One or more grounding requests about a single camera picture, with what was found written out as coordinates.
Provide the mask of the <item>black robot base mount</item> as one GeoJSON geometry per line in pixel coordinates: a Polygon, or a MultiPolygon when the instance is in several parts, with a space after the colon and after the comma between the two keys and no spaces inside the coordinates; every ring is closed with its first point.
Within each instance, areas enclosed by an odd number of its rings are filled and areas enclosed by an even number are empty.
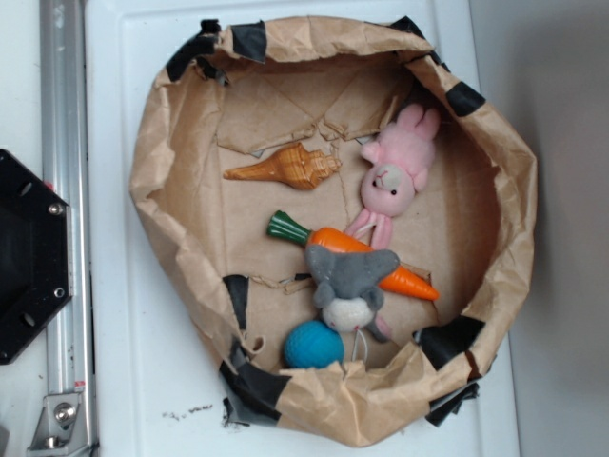
{"type": "Polygon", "coordinates": [[[13,363],[70,299],[69,205],[1,151],[1,364],[13,363]]]}

